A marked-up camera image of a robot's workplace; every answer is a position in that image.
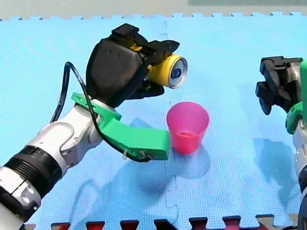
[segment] black cable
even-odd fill
[[[77,69],[74,67],[74,65],[71,63],[71,62],[66,62],[65,63],[65,66],[64,66],[64,73],[63,73],[63,83],[62,83],[62,90],[61,90],[61,94],[60,94],[60,99],[59,99],[59,103],[58,103],[58,106],[52,116],[52,119],[51,119],[51,122],[55,122],[58,120],[62,110],[63,110],[63,107],[64,107],[64,104],[65,104],[65,100],[66,100],[66,95],[67,95],[67,91],[68,91],[68,85],[69,85],[69,77],[70,77],[70,70],[73,71],[73,73],[75,74],[81,88],[82,88],[82,91],[84,93],[84,96],[86,98],[86,102],[87,102],[87,105],[88,105],[88,108],[90,110],[90,114],[91,114],[91,117],[92,117],[92,120],[93,120],[93,124],[98,132],[98,134],[101,136],[101,138],[109,145],[111,146],[112,148],[114,148],[115,150],[117,150],[118,152],[124,154],[124,150],[118,148],[116,145],[114,145],[113,143],[111,143],[108,138],[100,131],[99,129],[99,126],[97,124],[97,121],[96,121],[96,118],[95,118],[95,115],[94,115],[94,111],[93,111],[93,107],[92,107],[92,104],[91,104],[91,100],[88,96],[88,92],[87,92],[87,89],[86,89],[86,86],[80,76],[80,74],[78,73]],[[150,158],[148,157],[145,157],[144,159],[137,159],[137,158],[134,158],[132,156],[130,156],[128,153],[127,153],[127,157],[130,158],[131,160],[133,161],[137,161],[137,162],[148,162],[150,160]]]
[[[281,230],[297,230],[297,226],[288,226],[288,227],[282,228]]]

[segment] blue foam mat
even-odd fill
[[[139,27],[148,40],[179,41],[189,76],[161,97],[125,102],[118,108],[122,121],[166,128],[168,109],[180,101],[200,103],[211,117],[202,147],[190,157],[171,152],[168,161],[139,164],[99,145],[68,171],[29,223],[45,230],[70,222],[79,230],[88,221],[105,221],[104,229],[113,230],[121,220],[139,220],[138,229],[148,230],[155,219],[168,219],[187,230],[189,218],[207,217],[207,228],[222,229],[223,217],[240,216],[240,226],[252,228],[259,225],[256,215],[275,215],[275,225],[291,224],[287,215],[298,211],[300,192],[286,114],[274,108],[265,116],[255,87],[263,80],[262,57],[304,57],[307,17],[272,14],[0,22],[1,164],[49,122],[64,63],[84,75],[95,44],[123,23]],[[68,95],[80,91],[72,79]],[[63,113],[72,105],[68,100]]]

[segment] floor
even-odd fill
[[[270,14],[270,12],[300,11],[307,14],[306,0],[1,0],[0,18],[3,20],[12,16],[28,18],[29,16],[60,16],[70,18],[82,16],[83,18],[92,15],[121,14],[130,16],[132,14],[162,14],[171,15],[174,12],[181,12],[191,15],[194,12],[201,12],[210,16],[212,13],[222,12],[230,15],[233,12],[242,12],[250,15],[252,12]]]

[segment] can lid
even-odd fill
[[[168,78],[168,85],[172,89],[178,88],[188,72],[187,61],[183,57],[178,59],[172,64],[170,76]]]

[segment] green bracket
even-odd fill
[[[86,98],[78,93],[72,99],[86,108]],[[152,160],[167,160],[170,149],[169,133],[166,130],[152,128],[135,128],[120,122],[121,115],[107,108],[92,103],[95,113],[103,119],[98,123],[100,131],[115,146],[122,149],[127,155],[136,159],[149,156]]]
[[[302,88],[302,101],[295,104],[287,115],[286,128],[289,134],[294,134],[297,122],[303,119],[307,121],[307,61],[300,64],[300,78]]]
[[[295,104],[288,112],[286,119],[286,128],[289,134],[294,134],[297,123],[303,117],[303,103]]]

